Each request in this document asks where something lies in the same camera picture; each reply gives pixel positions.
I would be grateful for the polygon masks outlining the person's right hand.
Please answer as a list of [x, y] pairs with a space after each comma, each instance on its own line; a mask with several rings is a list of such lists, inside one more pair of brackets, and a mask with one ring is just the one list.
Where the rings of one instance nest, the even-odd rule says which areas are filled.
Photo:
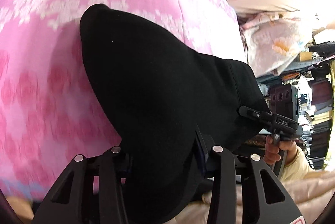
[[298, 153], [296, 142], [287, 140], [280, 141], [278, 145], [274, 145], [271, 135], [267, 136], [265, 144], [265, 155], [263, 156], [263, 160], [268, 165], [274, 165], [281, 160], [281, 156], [279, 155], [281, 150], [287, 152], [285, 165], [290, 164]]

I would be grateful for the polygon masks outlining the cream sleeve forearm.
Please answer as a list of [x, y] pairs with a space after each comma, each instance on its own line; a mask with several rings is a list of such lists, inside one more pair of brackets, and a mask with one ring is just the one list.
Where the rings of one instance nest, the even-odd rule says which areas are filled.
[[283, 169], [282, 176], [279, 179], [281, 182], [287, 182], [291, 180], [301, 180], [309, 173], [315, 172], [309, 165], [304, 152], [300, 147], [297, 147], [297, 154], [293, 161], [286, 165]]

